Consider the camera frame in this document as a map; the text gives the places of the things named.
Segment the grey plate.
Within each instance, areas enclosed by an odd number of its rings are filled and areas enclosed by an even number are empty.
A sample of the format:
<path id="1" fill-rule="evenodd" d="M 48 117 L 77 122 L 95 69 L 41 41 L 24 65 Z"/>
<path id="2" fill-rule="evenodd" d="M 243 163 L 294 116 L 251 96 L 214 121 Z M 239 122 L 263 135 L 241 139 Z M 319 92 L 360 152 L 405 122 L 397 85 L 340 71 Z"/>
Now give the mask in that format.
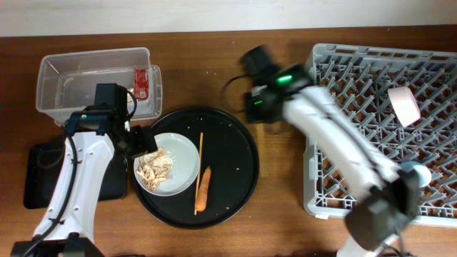
<path id="1" fill-rule="evenodd" d="M 183 192 L 196 179 L 199 167 L 199 151 L 193 142 L 177 133 L 161 133 L 154 136 L 159 148 L 163 148 L 174 160 L 169 171 L 168 180 L 162 182 L 151 191 L 141 182 L 136 174 L 139 167 L 139 158 L 134 160 L 133 170 L 136 182 L 146 192 L 155 196 L 173 196 Z"/>

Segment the red snack wrapper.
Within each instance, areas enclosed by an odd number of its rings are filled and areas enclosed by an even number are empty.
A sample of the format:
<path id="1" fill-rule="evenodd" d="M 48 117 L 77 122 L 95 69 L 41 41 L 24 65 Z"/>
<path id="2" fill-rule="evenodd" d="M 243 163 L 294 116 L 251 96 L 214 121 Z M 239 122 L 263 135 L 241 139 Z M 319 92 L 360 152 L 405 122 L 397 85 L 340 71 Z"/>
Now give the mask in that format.
<path id="1" fill-rule="evenodd" d="M 149 80 L 145 69 L 134 69 L 134 96 L 137 101 L 149 97 Z"/>

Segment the wooden chopstick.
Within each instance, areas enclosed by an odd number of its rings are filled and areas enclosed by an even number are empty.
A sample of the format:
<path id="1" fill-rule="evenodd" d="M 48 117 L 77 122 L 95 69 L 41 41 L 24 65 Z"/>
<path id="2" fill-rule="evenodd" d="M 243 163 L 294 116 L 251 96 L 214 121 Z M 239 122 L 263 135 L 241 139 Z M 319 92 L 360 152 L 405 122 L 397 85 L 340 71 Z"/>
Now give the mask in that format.
<path id="1" fill-rule="evenodd" d="M 199 186 L 200 186 L 200 174 L 201 174 L 201 160 L 202 160 L 202 150 L 203 150 L 203 140 L 204 140 L 204 133 L 200 133 L 200 138 L 199 138 L 199 167 L 198 167 L 198 173 L 196 177 L 196 192 L 195 192 L 195 201 L 194 201 L 194 215 L 197 215 L 197 210 L 196 210 L 196 202 L 199 194 Z"/>

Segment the orange carrot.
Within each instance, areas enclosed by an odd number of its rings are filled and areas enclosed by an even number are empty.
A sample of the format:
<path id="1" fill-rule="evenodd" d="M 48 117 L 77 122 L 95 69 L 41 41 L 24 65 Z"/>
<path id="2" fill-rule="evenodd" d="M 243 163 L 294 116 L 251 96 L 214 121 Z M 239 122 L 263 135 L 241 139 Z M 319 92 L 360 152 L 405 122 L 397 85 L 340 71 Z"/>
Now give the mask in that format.
<path id="1" fill-rule="evenodd" d="M 208 166 L 204 171 L 203 177 L 200 182 L 199 192 L 196 197 L 194 205 L 195 212 L 202 212 L 206 209 L 208 199 L 209 184 L 211 179 L 211 167 Z"/>

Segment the pink bowl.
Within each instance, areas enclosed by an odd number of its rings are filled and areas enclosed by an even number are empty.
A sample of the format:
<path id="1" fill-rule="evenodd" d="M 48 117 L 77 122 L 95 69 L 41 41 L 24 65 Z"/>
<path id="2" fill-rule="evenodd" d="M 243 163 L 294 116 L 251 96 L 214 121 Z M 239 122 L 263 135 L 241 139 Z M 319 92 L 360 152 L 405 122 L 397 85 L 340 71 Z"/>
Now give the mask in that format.
<path id="1" fill-rule="evenodd" d="M 389 89 L 388 97 L 395 115 L 403 127 L 410 126 L 420 119 L 421 112 L 409 87 Z"/>

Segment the light blue cup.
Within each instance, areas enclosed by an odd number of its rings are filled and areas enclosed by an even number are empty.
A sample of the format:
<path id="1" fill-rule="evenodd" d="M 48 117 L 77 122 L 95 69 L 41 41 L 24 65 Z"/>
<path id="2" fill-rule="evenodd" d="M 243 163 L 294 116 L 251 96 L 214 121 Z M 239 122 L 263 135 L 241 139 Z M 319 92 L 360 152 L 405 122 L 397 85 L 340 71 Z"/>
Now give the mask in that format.
<path id="1" fill-rule="evenodd" d="M 432 179 L 429 168 L 416 161 L 404 161 L 400 164 L 400 167 L 405 172 L 415 172 L 418 175 L 418 183 L 420 188 L 427 186 Z"/>

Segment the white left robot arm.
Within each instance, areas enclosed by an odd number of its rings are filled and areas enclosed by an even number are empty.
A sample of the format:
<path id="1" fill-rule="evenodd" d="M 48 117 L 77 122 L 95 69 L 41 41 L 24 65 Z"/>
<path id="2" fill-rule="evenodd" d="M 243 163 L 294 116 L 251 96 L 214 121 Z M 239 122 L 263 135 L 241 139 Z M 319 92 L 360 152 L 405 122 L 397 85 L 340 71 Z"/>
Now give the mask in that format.
<path id="1" fill-rule="evenodd" d="M 51 201 L 30 241 L 12 256 L 101 256 L 94 218 L 104 174 L 115 154 L 135 159 L 158 148 L 149 128 L 129 126 L 133 94 L 118 84 L 97 84 L 94 105 L 64 124 L 64 160 Z"/>

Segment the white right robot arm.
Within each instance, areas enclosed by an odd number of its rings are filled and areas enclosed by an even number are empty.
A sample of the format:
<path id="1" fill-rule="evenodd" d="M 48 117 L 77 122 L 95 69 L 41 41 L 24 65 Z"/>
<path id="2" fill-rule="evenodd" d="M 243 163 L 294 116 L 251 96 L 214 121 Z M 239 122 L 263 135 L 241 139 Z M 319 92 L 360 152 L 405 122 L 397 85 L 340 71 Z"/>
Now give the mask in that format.
<path id="1" fill-rule="evenodd" d="M 337 107 L 302 64 L 281 68 L 264 46 L 239 60 L 253 88 L 246 93 L 249 121 L 284 120 L 318 144 L 358 201 L 344 221 L 349 237 L 337 256 L 378 256 L 417 217 L 421 177 L 412 163 L 380 152 Z"/>

